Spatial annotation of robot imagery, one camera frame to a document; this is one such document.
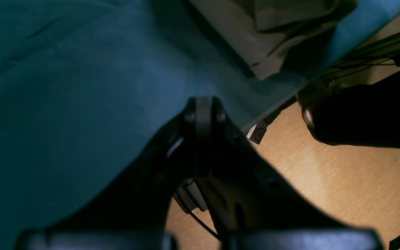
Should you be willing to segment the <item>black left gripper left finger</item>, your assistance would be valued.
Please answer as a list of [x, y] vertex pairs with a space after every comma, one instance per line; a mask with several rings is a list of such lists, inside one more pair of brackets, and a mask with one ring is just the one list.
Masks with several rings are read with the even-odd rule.
[[176, 250], [165, 232], [171, 198], [195, 172], [197, 142], [210, 132], [210, 98], [190, 98], [99, 195], [73, 215], [25, 231], [18, 250]]

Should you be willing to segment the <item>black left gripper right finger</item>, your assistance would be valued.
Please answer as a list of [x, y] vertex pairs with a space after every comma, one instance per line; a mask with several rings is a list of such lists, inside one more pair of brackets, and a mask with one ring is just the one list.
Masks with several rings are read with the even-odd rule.
[[348, 226], [306, 200], [265, 161], [211, 98], [208, 174], [200, 186], [222, 250], [382, 250], [372, 229]]

